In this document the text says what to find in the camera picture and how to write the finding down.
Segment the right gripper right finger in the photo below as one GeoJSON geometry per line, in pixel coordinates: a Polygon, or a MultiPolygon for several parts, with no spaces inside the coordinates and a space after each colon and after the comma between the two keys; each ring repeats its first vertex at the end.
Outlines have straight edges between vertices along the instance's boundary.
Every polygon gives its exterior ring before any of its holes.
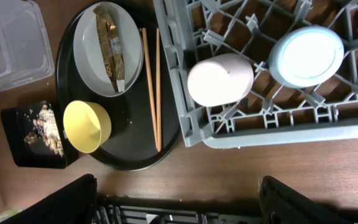
{"type": "Polygon", "coordinates": [[[263,223],[349,223],[270,175],[262,180],[259,202],[263,223]]]}

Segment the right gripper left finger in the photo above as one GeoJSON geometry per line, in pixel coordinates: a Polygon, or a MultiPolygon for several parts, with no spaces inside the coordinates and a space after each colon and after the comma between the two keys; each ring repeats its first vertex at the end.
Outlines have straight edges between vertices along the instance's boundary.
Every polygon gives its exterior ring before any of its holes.
{"type": "Polygon", "coordinates": [[[96,213],[97,179],[85,174],[33,206],[4,220],[16,224],[91,223],[96,213]]]}

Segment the yellow bowl with food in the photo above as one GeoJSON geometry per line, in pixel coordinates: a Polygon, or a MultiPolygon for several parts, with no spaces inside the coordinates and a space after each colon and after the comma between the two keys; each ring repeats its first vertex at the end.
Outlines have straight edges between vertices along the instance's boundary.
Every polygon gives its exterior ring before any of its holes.
{"type": "Polygon", "coordinates": [[[65,108],[63,127],[71,145],[87,154],[105,143],[112,129],[110,116],[101,105],[80,100],[65,108]]]}

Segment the pink plastic cup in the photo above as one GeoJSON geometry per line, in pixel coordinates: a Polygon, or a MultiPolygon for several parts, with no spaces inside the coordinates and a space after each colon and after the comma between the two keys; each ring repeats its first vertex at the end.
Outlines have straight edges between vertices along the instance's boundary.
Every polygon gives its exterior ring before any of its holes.
{"type": "Polygon", "coordinates": [[[251,91],[254,71],[239,54],[222,54],[198,62],[188,74],[188,91],[201,106],[237,102],[251,91]]]}

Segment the blue plastic cup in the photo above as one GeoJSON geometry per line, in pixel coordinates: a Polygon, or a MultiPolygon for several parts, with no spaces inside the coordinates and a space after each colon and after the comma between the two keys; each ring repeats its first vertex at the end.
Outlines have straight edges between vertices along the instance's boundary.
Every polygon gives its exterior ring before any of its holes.
{"type": "Polygon", "coordinates": [[[302,27],[279,39],[268,56],[268,70],[287,88],[307,88],[330,79],[344,59],[342,39],[321,26],[302,27]]]}

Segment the gold snack wrapper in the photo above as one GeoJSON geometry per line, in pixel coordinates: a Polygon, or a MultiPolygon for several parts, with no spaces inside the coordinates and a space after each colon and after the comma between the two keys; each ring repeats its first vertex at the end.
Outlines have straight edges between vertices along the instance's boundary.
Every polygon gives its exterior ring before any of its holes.
{"type": "Polygon", "coordinates": [[[96,29],[101,48],[103,64],[116,93],[125,90],[125,68],[121,41],[111,13],[103,6],[93,9],[96,15],[96,29]]]}

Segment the wooden chopstick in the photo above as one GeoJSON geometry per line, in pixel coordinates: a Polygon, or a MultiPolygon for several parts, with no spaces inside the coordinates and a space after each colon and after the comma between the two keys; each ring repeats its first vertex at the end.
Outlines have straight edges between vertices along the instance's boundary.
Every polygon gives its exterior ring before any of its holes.
{"type": "Polygon", "coordinates": [[[156,113],[157,113],[157,150],[162,150],[162,114],[161,114],[161,76],[160,76],[160,29],[156,32],[156,113]]]}
{"type": "Polygon", "coordinates": [[[155,139],[155,146],[157,151],[159,152],[160,149],[158,148],[158,136],[157,136],[157,119],[156,119],[156,112],[155,112],[155,100],[154,100],[154,89],[152,84],[152,73],[150,67],[150,58],[149,58],[149,45],[147,41],[147,29],[142,28],[142,41],[144,46],[144,59],[145,59],[145,66],[147,72],[147,84],[148,84],[148,92],[149,92],[149,100],[150,100],[150,110],[152,115],[152,124],[154,130],[154,139],[155,139]]]}

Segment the grey dishwasher rack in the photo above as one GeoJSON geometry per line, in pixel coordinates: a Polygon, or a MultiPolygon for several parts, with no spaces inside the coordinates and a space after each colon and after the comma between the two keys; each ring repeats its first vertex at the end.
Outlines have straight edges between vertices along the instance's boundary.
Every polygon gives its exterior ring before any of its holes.
{"type": "Polygon", "coordinates": [[[358,1],[155,1],[185,145],[216,149],[358,138],[358,1]],[[274,43],[290,32],[322,26],[345,49],[339,70],[304,88],[279,84],[269,72],[274,43]],[[202,106],[188,91],[191,67],[234,53],[254,70],[243,99],[202,106]]]}

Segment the black rectangular tray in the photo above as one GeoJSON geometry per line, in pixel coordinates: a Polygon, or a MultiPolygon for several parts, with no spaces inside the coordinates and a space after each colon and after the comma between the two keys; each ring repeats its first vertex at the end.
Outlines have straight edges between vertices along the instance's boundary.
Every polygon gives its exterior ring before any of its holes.
{"type": "Polygon", "coordinates": [[[19,167],[64,169],[79,158],[79,152],[63,132],[63,114],[57,102],[40,101],[17,108],[3,109],[0,117],[15,164],[19,167]],[[41,109],[54,113],[62,149],[54,152],[45,145],[34,120],[41,109]]]}

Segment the pile of food scraps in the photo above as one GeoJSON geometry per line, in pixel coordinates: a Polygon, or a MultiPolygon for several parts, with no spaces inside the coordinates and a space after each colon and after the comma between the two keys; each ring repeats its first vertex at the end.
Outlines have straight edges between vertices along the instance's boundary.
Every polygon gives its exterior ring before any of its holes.
{"type": "Polygon", "coordinates": [[[27,134],[24,142],[33,144],[41,139],[44,144],[60,157],[64,156],[63,144],[58,131],[55,114],[50,105],[43,104],[36,118],[32,120],[33,131],[27,134]]]}

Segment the round black tray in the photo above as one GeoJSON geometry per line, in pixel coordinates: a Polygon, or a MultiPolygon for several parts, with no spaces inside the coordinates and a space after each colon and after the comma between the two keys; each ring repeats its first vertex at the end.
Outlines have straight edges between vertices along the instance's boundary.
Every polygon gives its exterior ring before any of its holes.
{"type": "Polygon", "coordinates": [[[112,131],[109,139],[91,153],[99,162],[119,170],[142,170],[158,164],[174,148],[181,134],[165,54],[161,56],[162,145],[156,150],[150,112],[146,70],[123,95],[104,97],[91,91],[81,79],[75,64],[75,29],[85,13],[82,9],[68,24],[60,41],[56,63],[56,89],[61,109],[74,100],[101,105],[109,114],[112,131]]]}

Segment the grey plate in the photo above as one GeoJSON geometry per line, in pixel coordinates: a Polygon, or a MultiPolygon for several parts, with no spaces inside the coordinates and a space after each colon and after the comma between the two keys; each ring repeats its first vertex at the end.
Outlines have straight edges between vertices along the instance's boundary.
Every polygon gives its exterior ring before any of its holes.
{"type": "Polygon", "coordinates": [[[101,96],[116,97],[125,93],[139,77],[144,61],[144,48],[139,29],[131,15],[120,5],[104,1],[91,5],[80,16],[73,38],[73,55],[78,73],[90,90],[101,96]],[[124,81],[118,84],[123,87],[119,93],[114,91],[103,65],[96,14],[93,12],[99,5],[112,15],[119,32],[125,71],[124,81]]]}

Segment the clear plastic bin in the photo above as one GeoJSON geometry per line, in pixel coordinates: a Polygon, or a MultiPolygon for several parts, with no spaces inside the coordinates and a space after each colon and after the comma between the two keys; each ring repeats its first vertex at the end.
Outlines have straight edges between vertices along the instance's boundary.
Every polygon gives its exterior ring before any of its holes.
{"type": "Polygon", "coordinates": [[[0,91],[53,75],[47,30],[34,1],[0,0],[0,91]]]}

